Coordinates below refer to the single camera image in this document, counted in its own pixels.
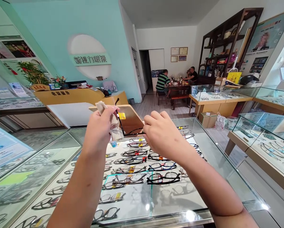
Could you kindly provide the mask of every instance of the ceiling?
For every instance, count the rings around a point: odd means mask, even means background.
[[[219,0],[121,0],[136,28],[197,25]]]

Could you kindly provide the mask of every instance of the striped shirt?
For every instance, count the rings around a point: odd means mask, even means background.
[[[170,79],[165,74],[160,74],[158,76],[158,82],[156,85],[156,89],[164,90],[164,85],[170,83]]]

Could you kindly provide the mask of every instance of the trash bin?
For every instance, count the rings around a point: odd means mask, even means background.
[[[128,103],[129,103],[130,105],[134,105],[134,104],[135,104],[135,99],[134,99],[134,98],[129,98],[129,99],[128,99]]]

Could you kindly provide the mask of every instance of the hand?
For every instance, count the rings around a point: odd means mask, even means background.
[[[150,116],[144,117],[144,122],[144,137],[151,149],[159,155],[179,163],[181,153],[192,148],[165,111],[160,114],[152,111]]]
[[[84,150],[106,151],[107,144],[110,141],[110,124],[112,115],[116,116],[117,106],[109,106],[104,110],[102,115],[99,111],[91,114],[84,139]]]

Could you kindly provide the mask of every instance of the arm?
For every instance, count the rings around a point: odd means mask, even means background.
[[[110,140],[111,115],[116,106],[89,120],[82,152],[47,228],[89,228],[97,209],[103,182],[106,147]]]
[[[149,146],[186,170],[217,228],[258,227],[232,187],[182,137],[165,111],[160,114],[153,111],[151,116],[144,117],[144,121],[143,131]]]

